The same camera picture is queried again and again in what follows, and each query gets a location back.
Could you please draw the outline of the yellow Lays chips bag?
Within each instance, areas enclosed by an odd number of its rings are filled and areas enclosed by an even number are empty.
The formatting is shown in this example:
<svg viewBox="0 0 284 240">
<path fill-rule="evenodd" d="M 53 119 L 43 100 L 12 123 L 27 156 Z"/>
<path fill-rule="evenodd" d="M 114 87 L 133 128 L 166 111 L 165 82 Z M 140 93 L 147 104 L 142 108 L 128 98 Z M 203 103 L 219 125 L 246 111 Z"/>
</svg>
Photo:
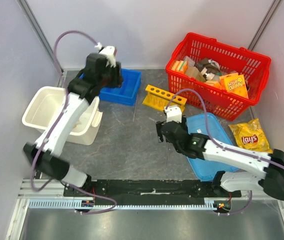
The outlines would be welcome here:
<svg viewBox="0 0 284 240">
<path fill-rule="evenodd" d="M 273 153 L 258 118 L 249 122 L 230 124 L 229 128 L 239 148 Z"/>
</svg>

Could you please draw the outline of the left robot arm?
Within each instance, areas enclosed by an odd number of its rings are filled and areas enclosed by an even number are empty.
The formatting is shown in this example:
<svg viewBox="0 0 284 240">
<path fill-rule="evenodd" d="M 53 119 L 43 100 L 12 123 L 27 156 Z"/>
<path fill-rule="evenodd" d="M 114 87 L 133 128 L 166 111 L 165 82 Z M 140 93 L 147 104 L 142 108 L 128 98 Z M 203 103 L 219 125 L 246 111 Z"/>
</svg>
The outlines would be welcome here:
<svg viewBox="0 0 284 240">
<path fill-rule="evenodd" d="M 34 143 L 27 142 L 23 147 L 32 170 L 74 186 L 80 196 L 88 196 L 92 192 L 90 176 L 75 169 L 60 155 L 77 121 L 97 100 L 101 89 L 120 88 L 122 83 L 121 63 L 116 61 L 114 47 L 105 47 L 98 53 L 89 54 L 85 67 L 65 90 L 65 101 L 59 115 Z"/>
</svg>

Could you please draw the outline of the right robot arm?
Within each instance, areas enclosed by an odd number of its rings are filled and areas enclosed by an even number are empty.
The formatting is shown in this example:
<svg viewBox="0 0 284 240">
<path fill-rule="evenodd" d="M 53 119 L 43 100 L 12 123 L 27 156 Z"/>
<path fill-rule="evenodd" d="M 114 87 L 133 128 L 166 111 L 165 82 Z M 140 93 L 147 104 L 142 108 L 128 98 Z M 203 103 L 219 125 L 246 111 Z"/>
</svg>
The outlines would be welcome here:
<svg viewBox="0 0 284 240">
<path fill-rule="evenodd" d="M 217 197 L 227 192 L 263 190 L 268 196 L 284 201 L 284 152 L 272 153 L 246 150 L 202 133 L 188 133 L 185 123 L 158 121 L 156 131 L 160 142 L 173 144 L 175 150 L 190 159 L 215 161 L 234 166 L 241 172 L 218 171 L 211 191 Z"/>
</svg>

